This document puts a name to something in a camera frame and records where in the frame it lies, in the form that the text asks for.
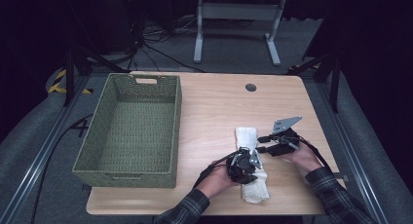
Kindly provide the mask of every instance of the wooden table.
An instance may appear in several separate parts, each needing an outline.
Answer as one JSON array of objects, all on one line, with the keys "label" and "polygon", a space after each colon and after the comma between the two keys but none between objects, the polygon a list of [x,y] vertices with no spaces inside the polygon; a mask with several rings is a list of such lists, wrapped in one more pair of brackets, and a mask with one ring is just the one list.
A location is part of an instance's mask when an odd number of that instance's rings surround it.
[{"label": "wooden table", "polygon": [[[151,72],[133,72],[152,74]],[[235,129],[257,128],[258,136],[272,132],[277,119],[302,116],[292,128],[310,140],[334,172],[338,171],[302,80],[293,76],[206,73],[178,75],[182,107],[176,187],[93,187],[90,214],[156,215],[174,207],[192,189],[199,173],[212,161],[236,150]],[[255,92],[245,85],[256,86]],[[259,205],[242,199],[241,187],[232,187],[211,200],[204,215],[324,214],[319,199],[307,184],[305,173],[281,158],[262,155],[268,173],[270,200]]]}]

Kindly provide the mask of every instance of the plaid shirt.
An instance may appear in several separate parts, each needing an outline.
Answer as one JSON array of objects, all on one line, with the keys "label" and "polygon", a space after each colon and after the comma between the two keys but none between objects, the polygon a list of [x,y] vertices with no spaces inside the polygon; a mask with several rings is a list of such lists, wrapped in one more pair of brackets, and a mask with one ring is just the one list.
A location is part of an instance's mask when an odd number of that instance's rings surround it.
[{"label": "plaid shirt", "polygon": [[376,223],[326,168],[306,175],[332,223]]},{"label": "plaid shirt", "polygon": [[[306,179],[323,203],[332,223],[376,223],[326,168],[311,171]],[[209,199],[198,189],[193,189],[176,207],[156,217],[154,224],[196,223],[208,206]]]}]

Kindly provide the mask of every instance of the dark background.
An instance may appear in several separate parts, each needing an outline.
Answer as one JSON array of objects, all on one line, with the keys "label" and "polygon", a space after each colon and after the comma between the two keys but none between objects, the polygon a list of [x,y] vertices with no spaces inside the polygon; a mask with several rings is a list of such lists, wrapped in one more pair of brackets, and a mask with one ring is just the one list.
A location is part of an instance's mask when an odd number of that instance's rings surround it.
[{"label": "dark background", "polygon": [[[174,19],[194,14],[197,5],[197,0],[135,0],[132,15],[124,0],[48,1],[45,5],[45,0],[1,0],[0,141],[47,97],[46,81],[61,67],[71,43],[101,55],[127,51],[135,40],[135,34],[125,33],[131,22],[137,34],[145,18],[169,29]],[[286,5],[284,17],[324,18],[307,56],[321,56],[332,49],[340,55],[354,97],[412,191],[410,3],[353,0],[331,8],[321,4],[319,10],[303,14],[300,9],[314,3],[297,0]]]}]

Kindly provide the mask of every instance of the wicker basket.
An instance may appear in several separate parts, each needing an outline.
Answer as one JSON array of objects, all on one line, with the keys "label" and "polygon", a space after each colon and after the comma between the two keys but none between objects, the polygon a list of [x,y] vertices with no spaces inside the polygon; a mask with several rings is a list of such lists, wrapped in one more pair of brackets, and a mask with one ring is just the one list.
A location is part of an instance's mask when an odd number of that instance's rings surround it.
[{"label": "wicker basket", "polygon": [[178,76],[110,74],[73,173],[94,187],[175,187],[181,98]]}]

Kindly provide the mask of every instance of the person's arm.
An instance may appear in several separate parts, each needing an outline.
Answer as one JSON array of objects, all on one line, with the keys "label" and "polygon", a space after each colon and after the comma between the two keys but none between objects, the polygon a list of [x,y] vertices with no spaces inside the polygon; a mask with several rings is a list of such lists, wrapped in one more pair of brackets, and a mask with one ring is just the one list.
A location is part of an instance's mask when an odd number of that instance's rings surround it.
[{"label": "person's arm", "polygon": [[332,223],[376,223],[362,205],[337,182],[333,174],[319,163],[307,145],[300,143],[300,150],[282,157],[308,173],[306,179],[321,200]]},{"label": "person's arm", "polygon": [[225,191],[231,186],[236,186],[228,176],[225,162],[218,164],[212,173],[194,188],[174,208],[157,216],[155,224],[192,224],[196,223],[201,214],[209,206],[209,200]]}]

